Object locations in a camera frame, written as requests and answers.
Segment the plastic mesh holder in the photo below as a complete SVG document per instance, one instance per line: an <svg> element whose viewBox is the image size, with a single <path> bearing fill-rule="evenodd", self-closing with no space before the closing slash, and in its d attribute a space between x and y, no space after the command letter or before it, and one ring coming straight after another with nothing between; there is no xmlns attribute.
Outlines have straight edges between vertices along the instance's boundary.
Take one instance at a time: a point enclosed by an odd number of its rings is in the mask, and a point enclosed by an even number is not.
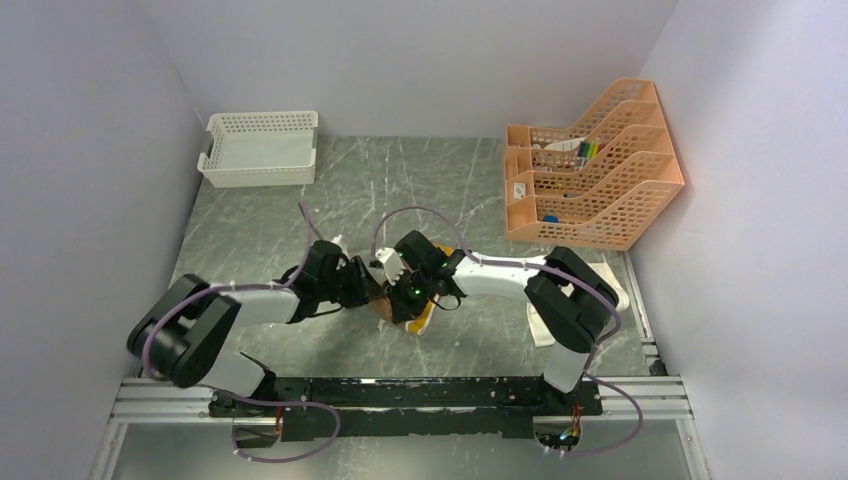
<svg viewBox="0 0 848 480"><path fill-rule="evenodd" d="M579 169L576 150L529 148L583 136L604 147ZM616 250L684 185L653 83L635 79L615 82L570 129L509 125L504 177L507 240Z"/></svg>
<svg viewBox="0 0 848 480"><path fill-rule="evenodd" d="M317 128L312 111L212 115L197 169L216 188L311 184Z"/></svg>

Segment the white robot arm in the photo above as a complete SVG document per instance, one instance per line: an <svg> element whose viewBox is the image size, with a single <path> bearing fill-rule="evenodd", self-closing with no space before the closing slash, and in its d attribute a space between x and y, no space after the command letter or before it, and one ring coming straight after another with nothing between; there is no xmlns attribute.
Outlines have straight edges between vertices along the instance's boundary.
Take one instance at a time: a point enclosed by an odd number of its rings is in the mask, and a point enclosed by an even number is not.
<svg viewBox="0 0 848 480"><path fill-rule="evenodd" d="M544 379L557 390L570 392L609 321L609 311L582 289L563 293L566 282L557 276L502 264L547 264L589 284L613 305L617 302L615 291L564 247L527 259L477 257L483 264L467 258L461 250L448 256L420 232L412 231L394 249L383 249L378 261L372 262L390 279L381 285L359 257L347 258L338 245L319 240L289 289L273 287L279 287L294 269L278 283L269 284L268 290L223 290L184 308L154 338L151 363L180 387L202 384L243 396L267 397L263 389L273 384L274 374L256 360L222 348L233 326L295 323L320 315L321 305L355 308L375 299L387 300L392 321L399 323L418 317L435 295L458 299L496 295L534 305L556 340ZM140 357L152 325L174 305L207 287L197 276L180 277L133 330L127 341L130 352Z"/></svg>

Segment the white plastic basket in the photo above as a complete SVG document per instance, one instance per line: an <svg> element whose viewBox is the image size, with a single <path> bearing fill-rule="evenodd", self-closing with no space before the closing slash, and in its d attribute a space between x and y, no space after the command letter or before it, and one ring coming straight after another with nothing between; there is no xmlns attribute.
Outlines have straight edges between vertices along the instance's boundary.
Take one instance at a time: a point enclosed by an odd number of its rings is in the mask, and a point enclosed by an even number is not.
<svg viewBox="0 0 848 480"><path fill-rule="evenodd" d="M218 113L209 119L197 170L215 188L315 182L318 113Z"/></svg>

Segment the white wall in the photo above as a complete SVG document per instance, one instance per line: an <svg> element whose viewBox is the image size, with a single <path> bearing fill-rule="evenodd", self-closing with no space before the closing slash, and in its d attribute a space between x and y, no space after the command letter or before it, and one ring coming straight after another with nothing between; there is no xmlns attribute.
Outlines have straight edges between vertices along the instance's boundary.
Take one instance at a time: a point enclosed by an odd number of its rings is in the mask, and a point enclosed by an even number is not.
<svg viewBox="0 0 848 480"><path fill-rule="evenodd" d="M168 284L200 122L130 0L0 2L3 478L85 478Z"/></svg>
<svg viewBox="0 0 848 480"><path fill-rule="evenodd" d="M642 71L688 185L633 257L716 479L848 478L846 25L681 0Z"/></svg>
<svg viewBox="0 0 848 480"><path fill-rule="evenodd" d="M344 135L569 125L677 0L141 0L204 120L317 110Z"/></svg>

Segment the tabletop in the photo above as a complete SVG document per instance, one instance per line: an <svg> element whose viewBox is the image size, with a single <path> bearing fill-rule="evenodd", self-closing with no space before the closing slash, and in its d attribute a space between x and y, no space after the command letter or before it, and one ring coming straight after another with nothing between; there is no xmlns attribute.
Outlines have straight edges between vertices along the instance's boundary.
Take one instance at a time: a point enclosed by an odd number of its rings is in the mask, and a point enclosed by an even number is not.
<svg viewBox="0 0 848 480"><path fill-rule="evenodd" d="M175 278L196 273L209 282L267 282L295 265L306 247L297 202L305 201L327 238L343 235L351 255L368 260L381 216L407 205L435 207L454 219L469 246L487 255L526 257L550 245L504 240L502 143L488 138L319 137L313 185L215 189L200 186L180 249ZM426 212L392 217L378 234L393 245L417 229L455 245L451 230ZM606 261L626 285L619 252L574 249L587 262ZM648 375L642 330L631 307L624 325L599 347L597 375ZM537 375L549 348L536 348L526 304L474 297L456 311L437 310L421 336L385 324L367 307L295 325L234 328L227 347L280 376Z"/></svg>

